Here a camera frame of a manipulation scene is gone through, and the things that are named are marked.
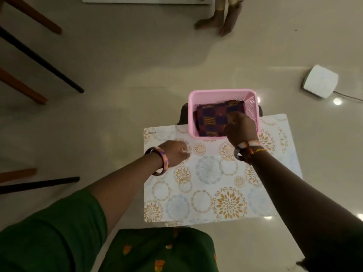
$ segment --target green garment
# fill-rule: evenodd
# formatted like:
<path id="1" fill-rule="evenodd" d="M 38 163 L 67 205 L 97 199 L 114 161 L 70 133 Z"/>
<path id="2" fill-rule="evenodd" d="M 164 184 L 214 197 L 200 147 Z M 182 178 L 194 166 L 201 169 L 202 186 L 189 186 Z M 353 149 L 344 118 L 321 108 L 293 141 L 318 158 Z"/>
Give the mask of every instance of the green garment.
<path id="1" fill-rule="evenodd" d="M 0 233 L 0 271 L 89 272 L 106 240 L 107 224 L 87 189 Z M 218 271 L 212 239 L 193 228 L 123 229 L 99 272 Z"/>

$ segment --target glossy floor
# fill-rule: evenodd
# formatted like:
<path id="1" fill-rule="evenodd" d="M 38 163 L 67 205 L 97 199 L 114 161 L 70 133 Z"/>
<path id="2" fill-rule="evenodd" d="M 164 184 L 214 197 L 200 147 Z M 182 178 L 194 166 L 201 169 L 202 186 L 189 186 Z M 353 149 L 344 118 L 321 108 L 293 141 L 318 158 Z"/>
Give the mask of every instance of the glossy floor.
<path id="1" fill-rule="evenodd" d="M 1 67 L 49 99 L 36 105 L 0 83 L 0 169 L 35 166 L 32 181 L 76 175 L 81 181 L 0 196 L 1 228 L 136 159 L 143 128 L 176 123 L 191 91 L 219 88 L 252 88 L 265 115 L 287 114 L 304 179 L 363 213 L 363 105 L 344 98 L 336 105 L 336 95 L 320 100 L 300 90 L 309 68 L 320 64 L 339 74 L 337 91 L 363 98 L 363 0 L 247 0 L 225 38 L 193 30 L 209 15 L 207 6 L 25 1 L 63 34 L 7 5 L 2 27 L 86 92 L 0 41 Z M 140 191 L 118 228 L 149 226 Z M 220 271 L 286 271 L 302 258 L 279 217 L 197 228 L 212 236 Z"/>

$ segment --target folded cloth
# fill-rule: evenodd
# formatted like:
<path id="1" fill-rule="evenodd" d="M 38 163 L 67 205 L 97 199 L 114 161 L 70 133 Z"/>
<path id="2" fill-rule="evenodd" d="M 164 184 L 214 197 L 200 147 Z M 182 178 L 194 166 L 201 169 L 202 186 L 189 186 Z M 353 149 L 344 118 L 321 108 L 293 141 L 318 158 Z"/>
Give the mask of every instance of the folded cloth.
<path id="1" fill-rule="evenodd" d="M 219 104 L 198 106 L 194 118 L 199 136 L 225 136 L 227 114 L 235 111 L 245 112 L 243 101 L 229 100 Z"/>

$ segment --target basket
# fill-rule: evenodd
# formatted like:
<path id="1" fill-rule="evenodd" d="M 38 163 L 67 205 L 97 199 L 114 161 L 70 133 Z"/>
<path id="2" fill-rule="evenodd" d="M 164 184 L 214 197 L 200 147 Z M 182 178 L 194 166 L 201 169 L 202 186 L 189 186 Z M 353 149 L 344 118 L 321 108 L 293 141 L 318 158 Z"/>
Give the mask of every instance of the basket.
<path id="1" fill-rule="evenodd" d="M 200 90 L 189 94 L 188 99 L 188 131 L 194 139 L 225 139 L 225 136 L 199 136 L 193 119 L 193 112 L 204 104 L 217 104 L 228 100 L 244 101 L 245 113 L 256 123 L 257 133 L 260 133 L 260 115 L 258 111 L 256 92 L 251 89 Z"/>

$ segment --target white patterned tablecloth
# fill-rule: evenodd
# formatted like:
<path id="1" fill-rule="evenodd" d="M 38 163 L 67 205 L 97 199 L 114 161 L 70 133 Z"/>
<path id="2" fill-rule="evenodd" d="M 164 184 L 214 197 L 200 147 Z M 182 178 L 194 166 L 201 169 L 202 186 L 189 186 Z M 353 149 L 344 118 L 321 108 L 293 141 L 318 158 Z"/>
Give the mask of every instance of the white patterned tablecloth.
<path id="1" fill-rule="evenodd" d="M 264 147 L 302 178 L 287 116 L 260 118 Z M 182 226 L 277 214 L 254 169 L 238 161 L 228 140 L 195 140 L 188 125 L 144 129 L 144 151 L 168 139 L 182 140 L 188 160 L 144 184 L 144 219 Z"/>

